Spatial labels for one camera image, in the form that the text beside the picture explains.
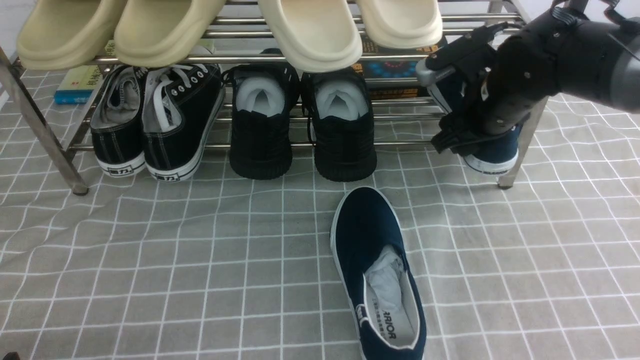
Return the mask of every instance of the gray tiled floor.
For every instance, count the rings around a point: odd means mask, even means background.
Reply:
[[[64,137],[80,110],[52,105],[62,75],[25,81]],[[76,197],[16,113],[0,115],[0,353],[358,359],[328,231],[340,198],[367,184],[402,223],[427,359],[640,359],[638,117],[552,99],[506,192],[426,151],[380,152],[358,184],[324,180],[308,152],[256,182],[207,154],[181,184],[110,179],[81,154],[92,187]],[[381,124],[377,136],[434,127]]]

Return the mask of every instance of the shoe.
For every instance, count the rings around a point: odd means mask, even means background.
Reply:
[[[231,168],[248,179],[284,175],[293,159],[289,113],[300,96],[296,69],[286,63],[240,65],[224,78],[234,91]]]
[[[105,79],[105,93],[91,118],[98,165],[111,177],[133,176],[145,168],[140,79],[146,69],[121,65]]]
[[[142,113],[145,161],[158,181],[190,179],[198,169],[225,98],[217,65],[173,65],[150,71]]]
[[[129,1],[115,30],[116,55],[141,67],[177,63],[189,55],[224,5],[225,0]]]
[[[111,40],[126,2],[39,0],[17,39],[22,66],[61,70],[85,64]]]
[[[367,35],[391,49],[417,49],[442,38],[437,0],[357,0]]]
[[[314,158],[320,175],[331,181],[350,182],[373,174],[378,157],[373,107],[364,78],[352,68],[328,74],[305,73],[301,96],[313,121]]]
[[[396,213],[382,193],[364,187],[343,198],[331,226],[331,250],[362,359],[422,359],[427,337],[422,301]]]
[[[522,124],[518,124],[502,138],[481,143],[481,148],[474,154],[464,156],[467,165],[475,171],[486,175],[504,175],[518,161],[518,137]]]
[[[258,0],[287,61],[305,72],[349,67],[362,56],[362,39],[345,0]]]

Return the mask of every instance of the black canvas sneaker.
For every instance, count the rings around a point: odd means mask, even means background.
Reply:
[[[300,96],[296,69],[288,63],[240,65],[225,73],[225,82],[234,91],[231,168],[256,180],[284,175],[292,161],[289,113]]]
[[[132,176],[145,168],[139,85],[145,73],[144,68],[115,68],[105,79],[105,94],[91,118],[95,157],[109,176]]]
[[[302,75],[301,96],[313,121],[320,175],[349,182],[375,170],[373,108],[364,78],[352,68]]]
[[[191,178],[225,98],[217,65],[173,65],[148,73],[145,83],[145,160],[159,181]]]

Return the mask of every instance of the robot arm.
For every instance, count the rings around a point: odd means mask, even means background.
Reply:
[[[640,18],[615,19],[617,24],[593,22],[572,8],[552,7],[497,51],[487,43],[510,24],[478,28],[422,60],[419,81],[449,112],[432,140],[436,150],[473,153],[559,92],[640,113]],[[450,108],[437,86],[449,77],[465,84],[462,103]]]

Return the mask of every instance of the slide sandal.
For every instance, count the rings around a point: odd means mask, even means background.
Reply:
[[[305,72],[330,72],[356,63],[362,39],[346,0],[258,0],[287,61]]]
[[[22,66],[60,70],[83,65],[113,36],[126,0],[39,0],[17,40]]]
[[[140,67],[177,63],[224,5],[225,0],[129,0],[115,31],[116,56]]]
[[[368,36],[391,49],[431,46],[442,38],[437,0],[357,0]]]

